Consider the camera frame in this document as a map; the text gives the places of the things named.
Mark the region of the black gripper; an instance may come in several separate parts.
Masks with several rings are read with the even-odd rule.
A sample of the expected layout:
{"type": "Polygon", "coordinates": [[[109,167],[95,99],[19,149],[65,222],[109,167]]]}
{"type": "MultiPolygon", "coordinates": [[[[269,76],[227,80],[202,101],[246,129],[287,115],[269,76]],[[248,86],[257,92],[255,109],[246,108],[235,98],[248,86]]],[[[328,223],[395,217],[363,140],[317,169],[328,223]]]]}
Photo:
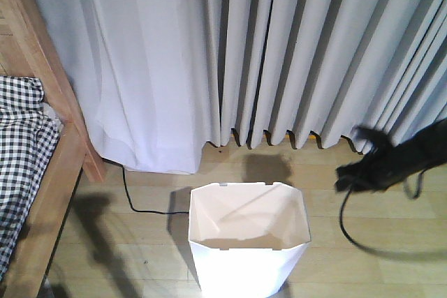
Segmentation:
{"type": "Polygon", "coordinates": [[[341,165],[335,170],[335,190],[338,193],[386,190],[408,177],[415,166],[415,155],[405,148],[367,154],[357,163],[341,165]]]}

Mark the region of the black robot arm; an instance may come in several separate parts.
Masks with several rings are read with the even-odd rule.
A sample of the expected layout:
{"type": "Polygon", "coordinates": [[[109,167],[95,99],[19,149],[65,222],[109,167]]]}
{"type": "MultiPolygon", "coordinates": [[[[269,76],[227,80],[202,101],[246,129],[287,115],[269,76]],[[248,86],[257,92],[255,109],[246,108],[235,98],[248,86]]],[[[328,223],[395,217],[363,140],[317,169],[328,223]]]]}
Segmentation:
{"type": "Polygon", "coordinates": [[[390,136],[366,126],[357,127],[358,137],[372,143],[357,163],[336,169],[335,190],[343,192],[385,191],[417,172],[446,163],[446,120],[434,122],[413,137],[393,145],[390,136]]]}

